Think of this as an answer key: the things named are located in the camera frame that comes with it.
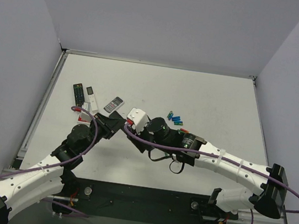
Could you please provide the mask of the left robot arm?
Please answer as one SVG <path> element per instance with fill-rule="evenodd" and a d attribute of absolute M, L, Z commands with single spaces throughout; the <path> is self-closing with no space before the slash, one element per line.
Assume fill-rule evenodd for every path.
<path fill-rule="evenodd" d="M 51 154 L 21 173 L 0 181 L 0 224 L 7 224 L 21 210 L 49 195 L 72 194 L 75 189 L 73 169 L 100 139 L 110 139 L 124 127 L 119 114 L 96 114 L 90 124 L 78 124 Z"/>

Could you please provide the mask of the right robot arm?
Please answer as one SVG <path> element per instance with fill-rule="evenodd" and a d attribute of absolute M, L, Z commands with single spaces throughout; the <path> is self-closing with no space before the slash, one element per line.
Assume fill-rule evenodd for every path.
<path fill-rule="evenodd" d="M 282 166 L 244 161 L 197 135 L 171 129 L 163 118 L 150 120 L 144 113 L 129 113 L 125 129 L 141 150 L 161 150 L 183 167 L 207 169 L 241 185 L 239 189 L 214 189 L 209 204 L 224 212 L 255 209 L 268 218 L 281 217 L 287 191 Z"/>

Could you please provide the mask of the slim black remote control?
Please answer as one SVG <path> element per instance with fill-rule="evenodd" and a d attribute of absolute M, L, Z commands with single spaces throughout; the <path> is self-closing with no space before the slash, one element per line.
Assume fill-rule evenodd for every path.
<path fill-rule="evenodd" d="M 126 119 L 122 117 L 122 115 L 120 115 L 120 113 L 118 113 L 116 110 L 109 115 L 109 118 L 123 124 L 126 122 Z"/>

